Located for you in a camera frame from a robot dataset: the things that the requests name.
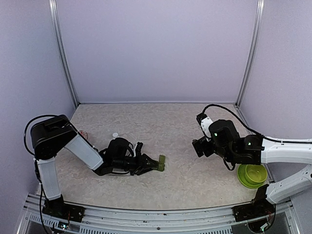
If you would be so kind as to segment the green weekly pill organizer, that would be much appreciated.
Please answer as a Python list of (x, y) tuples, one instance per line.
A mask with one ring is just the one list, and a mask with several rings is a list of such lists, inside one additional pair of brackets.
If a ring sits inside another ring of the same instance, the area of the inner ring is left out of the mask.
[(157, 170), (160, 172), (163, 172), (165, 169), (165, 161), (166, 161), (166, 156), (165, 155), (159, 155), (158, 158), (158, 168)]

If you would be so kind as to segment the white pill bottle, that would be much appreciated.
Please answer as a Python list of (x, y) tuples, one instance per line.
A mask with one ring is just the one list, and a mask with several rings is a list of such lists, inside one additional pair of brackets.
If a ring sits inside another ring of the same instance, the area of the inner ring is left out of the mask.
[(119, 134), (118, 133), (113, 133), (112, 137), (113, 137), (113, 139), (116, 139), (117, 137), (119, 137)]

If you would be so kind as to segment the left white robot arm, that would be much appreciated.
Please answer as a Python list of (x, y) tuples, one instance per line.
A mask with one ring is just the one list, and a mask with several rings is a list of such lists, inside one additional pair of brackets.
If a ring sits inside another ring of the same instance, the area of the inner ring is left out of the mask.
[(32, 155), (42, 194), (49, 209), (62, 217), (68, 205), (61, 201), (57, 157), (66, 151), (96, 177), (138, 177), (156, 171), (160, 161), (142, 151), (143, 142), (132, 144), (116, 137), (100, 150), (87, 140), (66, 115), (41, 115), (30, 119), (23, 132), (26, 151)]

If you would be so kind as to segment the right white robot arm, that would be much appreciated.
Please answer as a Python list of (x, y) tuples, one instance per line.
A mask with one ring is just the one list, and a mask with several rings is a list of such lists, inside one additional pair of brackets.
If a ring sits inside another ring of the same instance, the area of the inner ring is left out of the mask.
[(201, 121), (200, 128), (204, 136), (192, 141), (198, 157), (216, 154), (232, 166), (277, 162), (306, 165), (288, 178), (258, 188), (254, 202), (249, 206), (253, 216), (262, 215), (268, 209), (268, 202), (276, 204), (312, 187), (311, 139), (269, 138), (259, 133), (240, 137), (232, 121), (212, 121), (209, 117)]

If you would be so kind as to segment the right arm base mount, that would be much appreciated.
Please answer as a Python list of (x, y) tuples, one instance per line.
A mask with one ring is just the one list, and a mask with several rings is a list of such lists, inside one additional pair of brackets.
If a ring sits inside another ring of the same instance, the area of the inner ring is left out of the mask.
[(257, 189), (255, 198), (250, 203), (237, 205), (232, 208), (236, 222), (245, 221), (268, 215), (276, 211), (276, 205), (267, 200), (268, 184)]

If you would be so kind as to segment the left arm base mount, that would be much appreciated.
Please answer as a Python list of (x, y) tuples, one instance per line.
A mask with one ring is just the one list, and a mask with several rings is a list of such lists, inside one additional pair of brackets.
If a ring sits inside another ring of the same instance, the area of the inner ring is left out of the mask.
[(42, 213), (45, 215), (79, 223), (82, 222), (84, 211), (85, 208), (82, 206), (65, 203), (62, 195), (54, 200), (46, 198), (42, 208)]

